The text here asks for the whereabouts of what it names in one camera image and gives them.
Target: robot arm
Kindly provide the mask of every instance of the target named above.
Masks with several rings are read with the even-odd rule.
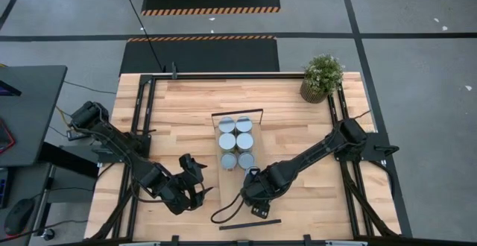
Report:
[[[70,123],[78,133],[88,133],[109,148],[132,171],[134,183],[138,183],[152,198],[161,197],[175,215],[202,205],[205,194],[211,189],[195,191],[195,185],[203,182],[202,168],[190,154],[179,158],[184,172],[171,174],[160,163],[153,163],[141,156],[142,142],[130,133],[122,133],[108,121],[107,110],[99,103],[86,102],[72,114]]]
[[[359,154],[364,149],[367,135],[354,119],[339,122],[325,139],[292,160],[269,165],[265,170],[252,169],[246,176],[240,195],[252,213],[267,218],[270,201],[284,195],[297,175],[328,154]]]

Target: can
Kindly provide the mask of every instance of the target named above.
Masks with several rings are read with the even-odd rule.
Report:
[[[248,168],[255,166],[255,157],[250,152],[242,153],[238,157],[238,165],[240,168],[247,170]]]
[[[223,133],[218,138],[218,146],[223,153],[232,152],[236,146],[236,137],[231,133]]]
[[[225,168],[228,171],[232,171],[233,168],[237,165],[237,158],[232,153],[225,153],[221,158],[222,168]]]
[[[237,133],[249,133],[252,130],[252,121],[248,116],[241,116],[237,119],[236,130]]]
[[[232,118],[225,116],[218,123],[218,129],[221,133],[235,133],[236,123]]]
[[[238,152],[244,153],[252,151],[253,137],[249,133],[240,133],[237,136],[237,149]]]

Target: wooden tabletop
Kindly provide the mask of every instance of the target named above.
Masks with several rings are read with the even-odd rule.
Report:
[[[130,130],[139,77],[140,74],[121,76],[111,120],[121,131]],[[173,215],[163,204],[139,203],[134,241],[170,241],[173,235],[179,235],[182,241],[303,240],[303,234],[310,234],[312,239],[351,239],[341,171],[332,156],[301,172],[290,190],[272,201],[273,218],[282,219],[281,224],[219,231],[218,225],[209,220],[221,203],[230,202],[221,201],[218,181],[221,167],[216,160],[211,114],[263,108],[262,143],[267,162],[291,159],[322,140],[332,129],[327,102],[306,103],[299,93],[300,83],[298,79],[157,81],[151,118],[151,129],[157,131],[151,133],[151,160],[161,162],[174,174],[181,172],[178,157],[190,153],[197,162],[208,165],[203,170],[203,183],[214,189],[207,194],[201,208],[181,215]],[[358,72],[344,73],[343,88],[350,117],[369,110]],[[145,113],[141,114],[139,126]],[[374,130],[370,114],[358,122],[366,131]],[[122,165],[116,164],[96,184],[85,237],[96,233],[116,206],[122,171]],[[371,206],[399,233],[386,173],[366,162],[361,163],[361,172]],[[141,197],[149,198],[144,192]],[[361,209],[355,204],[360,231],[364,234]],[[129,209],[125,212],[122,235]]]

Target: plant pot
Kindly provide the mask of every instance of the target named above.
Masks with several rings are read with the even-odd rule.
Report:
[[[325,92],[314,92],[312,88],[305,83],[305,81],[301,83],[300,94],[305,101],[308,101],[312,104],[320,103],[328,96],[328,93]]]

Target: floor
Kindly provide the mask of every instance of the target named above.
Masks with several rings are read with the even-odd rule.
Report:
[[[394,162],[412,235],[477,242],[477,0],[280,1],[279,13],[141,17],[149,34],[278,33],[283,72],[322,53],[360,71],[378,128],[401,148]],[[67,81],[104,91],[117,88],[127,38],[142,34],[128,0],[0,0],[0,13],[1,63],[66,65]],[[111,110],[114,98],[65,85],[58,106]],[[66,132],[57,113],[51,126]],[[53,130],[47,141],[71,144]],[[53,206],[48,222],[65,211],[80,220],[89,204]],[[60,226],[55,240],[31,245],[77,242],[84,228]]]

